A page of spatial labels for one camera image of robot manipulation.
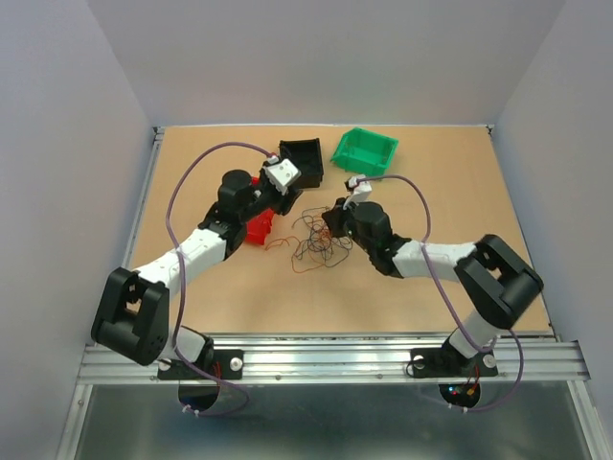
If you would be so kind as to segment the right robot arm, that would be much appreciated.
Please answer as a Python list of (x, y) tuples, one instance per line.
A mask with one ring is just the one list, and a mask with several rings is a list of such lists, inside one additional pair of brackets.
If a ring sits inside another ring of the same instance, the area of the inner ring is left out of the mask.
[(486, 353), (503, 331), (511, 330), (544, 288), (542, 278), (502, 238), (487, 234), (476, 242), (437, 244), (403, 238), (374, 202), (345, 205), (338, 199), (323, 214), (330, 234), (349, 238), (384, 276), (430, 278), (446, 304), (442, 280), (460, 284), (474, 311), (462, 321), (431, 360), (461, 374)]

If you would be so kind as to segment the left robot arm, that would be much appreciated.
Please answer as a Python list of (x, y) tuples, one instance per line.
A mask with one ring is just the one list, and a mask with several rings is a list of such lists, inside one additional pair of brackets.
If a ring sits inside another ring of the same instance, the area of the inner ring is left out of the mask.
[(286, 215), (301, 194), (295, 185), (300, 175), (287, 160), (262, 167), (257, 181), (243, 170), (224, 174), (216, 202), (183, 242), (135, 270), (119, 267), (109, 274), (92, 339), (140, 365), (176, 359), (191, 377), (206, 376), (213, 368), (212, 342), (171, 320), (170, 301), (184, 299), (190, 281), (237, 251), (251, 219), (266, 210)]

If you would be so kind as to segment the red plastic bin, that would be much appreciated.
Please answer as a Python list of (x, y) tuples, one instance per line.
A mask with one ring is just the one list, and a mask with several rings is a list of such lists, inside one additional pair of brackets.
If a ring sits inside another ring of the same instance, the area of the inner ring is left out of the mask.
[(245, 241), (254, 245), (265, 245), (265, 241), (272, 230), (272, 222), (275, 213), (271, 209), (265, 209), (246, 225)]

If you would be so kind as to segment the black plastic bin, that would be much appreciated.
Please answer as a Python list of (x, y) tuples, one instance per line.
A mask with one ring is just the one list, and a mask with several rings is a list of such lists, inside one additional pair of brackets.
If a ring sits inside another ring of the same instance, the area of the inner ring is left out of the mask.
[(320, 139), (282, 140), (279, 143), (280, 154), (288, 158), (300, 171), (301, 175), (293, 186), (299, 189), (316, 189), (322, 184), (324, 166)]

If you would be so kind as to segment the green plastic bin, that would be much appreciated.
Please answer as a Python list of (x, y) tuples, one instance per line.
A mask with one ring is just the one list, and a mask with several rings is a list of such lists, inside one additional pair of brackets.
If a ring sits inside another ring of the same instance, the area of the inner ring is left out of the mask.
[(355, 127), (342, 135), (330, 162), (346, 172), (380, 176), (387, 173), (397, 146), (395, 138)]

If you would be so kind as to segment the aluminium left side rail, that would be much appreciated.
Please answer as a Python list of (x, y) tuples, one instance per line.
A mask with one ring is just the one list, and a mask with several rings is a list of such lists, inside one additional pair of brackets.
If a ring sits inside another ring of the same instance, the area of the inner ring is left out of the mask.
[[(146, 143), (146, 147), (148, 149), (146, 150), (147, 161), (145, 163), (145, 170), (144, 172), (140, 172), (138, 176), (139, 181), (137, 182), (137, 200), (132, 206), (132, 210), (129, 214), (129, 233), (125, 239), (125, 242), (121, 245), (122, 252), (120, 261), (112, 265), (112, 268), (116, 268), (117, 266), (121, 265), (128, 265), (131, 261), (133, 248), (140, 230), (141, 219), (145, 209), (145, 202), (147, 200), (150, 181), (152, 179), (153, 170), (155, 169), (164, 132), (165, 128), (163, 126), (153, 126), (150, 129), (148, 142)], [(96, 346), (97, 344), (91, 338), (91, 327), (88, 327), (85, 346), (79, 362), (76, 386), (70, 403), (66, 423), (60, 437), (56, 459), (75, 459), (77, 457), (79, 441), (85, 426), (85, 419), (94, 389), (94, 384), (81, 382), (80, 371), (85, 367), (84, 360), (86, 352), (90, 348)]]

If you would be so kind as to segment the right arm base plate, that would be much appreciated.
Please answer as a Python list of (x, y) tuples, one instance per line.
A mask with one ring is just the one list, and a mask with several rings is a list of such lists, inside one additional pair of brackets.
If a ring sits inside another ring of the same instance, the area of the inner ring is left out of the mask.
[(405, 374), (414, 379), (489, 378), (498, 375), (498, 368), (493, 354), (466, 358), (454, 349), (427, 347), (410, 350)]

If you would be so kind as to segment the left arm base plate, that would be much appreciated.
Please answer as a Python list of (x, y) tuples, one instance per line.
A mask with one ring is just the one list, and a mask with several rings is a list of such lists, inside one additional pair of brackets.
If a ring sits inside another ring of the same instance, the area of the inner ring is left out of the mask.
[[(217, 379), (241, 380), (243, 356), (241, 349), (208, 349), (200, 354), (193, 365)], [(204, 380), (202, 375), (180, 359), (171, 359), (165, 364), (160, 363), (157, 378), (159, 380)]]

